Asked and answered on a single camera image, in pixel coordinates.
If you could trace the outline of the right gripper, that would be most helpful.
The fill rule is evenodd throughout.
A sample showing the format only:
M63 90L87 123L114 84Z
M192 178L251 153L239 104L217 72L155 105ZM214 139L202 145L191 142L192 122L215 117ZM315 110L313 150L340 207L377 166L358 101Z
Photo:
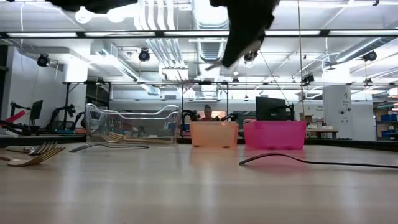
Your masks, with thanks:
M225 7L229 19L229 37L221 60L229 68L243 55L256 53L264 41L264 31L274 21L279 0L210 0L213 7ZM243 34L258 34L253 39Z

